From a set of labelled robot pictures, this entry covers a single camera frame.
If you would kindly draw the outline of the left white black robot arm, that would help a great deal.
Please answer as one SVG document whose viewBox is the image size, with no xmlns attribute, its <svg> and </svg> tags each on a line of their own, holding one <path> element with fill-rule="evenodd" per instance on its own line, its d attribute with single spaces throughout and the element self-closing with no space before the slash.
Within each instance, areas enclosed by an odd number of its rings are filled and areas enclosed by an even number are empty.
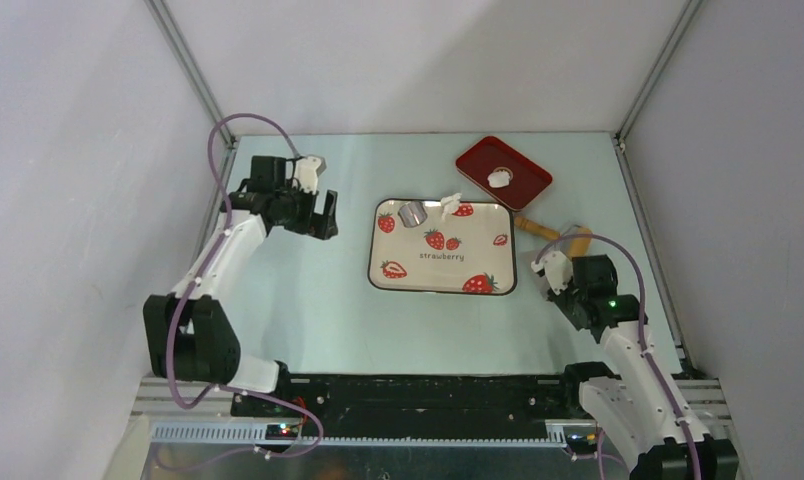
<svg viewBox="0 0 804 480">
<path fill-rule="evenodd" d="M 249 352 L 248 323 L 230 302 L 274 228 L 319 240 L 337 234 L 336 192 L 327 192 L 322 212 L 315 210 L 325 168 L 314 155 L 252 158 L 249 176 L 221 204 L 215 230 L 188 273 L 169 293 L 144 303 L 156 376 L 256 391 L 255 402 L 268 415 L 290 411 L 294 390 L 279 380 L 284 364 Z"/>
</svg>

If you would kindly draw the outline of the wooden dough roller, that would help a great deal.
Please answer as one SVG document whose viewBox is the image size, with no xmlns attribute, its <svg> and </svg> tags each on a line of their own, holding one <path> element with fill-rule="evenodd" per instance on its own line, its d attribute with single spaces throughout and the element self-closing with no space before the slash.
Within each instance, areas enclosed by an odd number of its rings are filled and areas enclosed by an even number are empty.
<svg viewBox="0 0 804 480">
<path fill-rule="evenodd" d="M 579 237 L 579 234 L 591 234 L 592 231 L 585 226 L 575 223 L 568 223 L 560 229 L 553 229 L 536 223 L 526 217 L 515 216 L 514 225 L 517 229 L 543 238 L 548 242 L 555 241 L 563 236 L 575 235 L 575 238 L 571 237 L 570 239 L 560 241 L 556 245 L 556 248 L 570 259 L 577 256 L 585 256 L 592 242 L 590 237 Z"/>
</svg>

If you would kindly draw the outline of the metal spatula red handle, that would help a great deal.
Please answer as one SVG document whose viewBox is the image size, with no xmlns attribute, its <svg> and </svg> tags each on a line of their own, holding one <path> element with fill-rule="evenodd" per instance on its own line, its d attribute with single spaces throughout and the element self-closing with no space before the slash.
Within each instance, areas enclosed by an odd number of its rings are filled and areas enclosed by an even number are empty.
<svg viewBox="0 0 804 480">
<path fill-rule="evenodd" d="M 539 271 L 533 271 L 532 279 L 536 289 L 543 297 L 546 297 L 548 295 L 548 291 L 550 290 L 550 283 L 548 277 L 546 276 L 545 270 L 541 269 Z"/>
</svg>

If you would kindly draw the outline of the red lacquer tray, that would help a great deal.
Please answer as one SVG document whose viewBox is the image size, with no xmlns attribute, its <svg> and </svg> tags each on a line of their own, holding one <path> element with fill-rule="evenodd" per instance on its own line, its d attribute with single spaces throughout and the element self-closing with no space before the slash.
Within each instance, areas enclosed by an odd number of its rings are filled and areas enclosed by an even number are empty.
<svg viewBox="0 0 804 480">
<path fill-rule="evenodd" d="M 459 173 L 494 200 L 520 212 L 553 182 L 552 175 L 496 136 L 486 136 L 455 160 Z"/>
</svg>

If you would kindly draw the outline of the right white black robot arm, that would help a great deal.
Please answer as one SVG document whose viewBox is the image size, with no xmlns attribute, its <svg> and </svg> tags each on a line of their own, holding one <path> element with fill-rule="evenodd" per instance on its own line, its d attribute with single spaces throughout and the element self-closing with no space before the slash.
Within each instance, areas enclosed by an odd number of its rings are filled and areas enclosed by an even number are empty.
<svg viewBox="0 0 804 480">
<path fill-rule="evenodd" d="M 640 301 L 617 291 L 606 255 L 568 258 L 548 253 L 534 267 L 548 301 L 578 331 L 587 331 L 610 359 L 565 367 L 563 411 L 590 415 L 619 451 L 632 479 L 734 479 L 740 460 L 733 443 L 717 439 L 688 404 L 673 376 L 653 357 Z"/>
</svg>

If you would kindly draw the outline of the strawberry print tray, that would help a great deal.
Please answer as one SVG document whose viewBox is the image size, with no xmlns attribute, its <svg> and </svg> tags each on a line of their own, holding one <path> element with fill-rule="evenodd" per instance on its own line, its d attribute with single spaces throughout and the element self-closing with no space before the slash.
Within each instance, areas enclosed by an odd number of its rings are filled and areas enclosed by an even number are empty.
<svg viewBox="0 0 804 480">
<path fill-rule="evenodd" d="M 377 289 L 504 296 L 517 284 L 513 215 L 491 202 L 462 202 L 443 216 L 422 200 L 426 219 L 407 228 L 399 215 L 407 199 L 386 199 L 375 210 L 367 278 Z"/>
</svg>

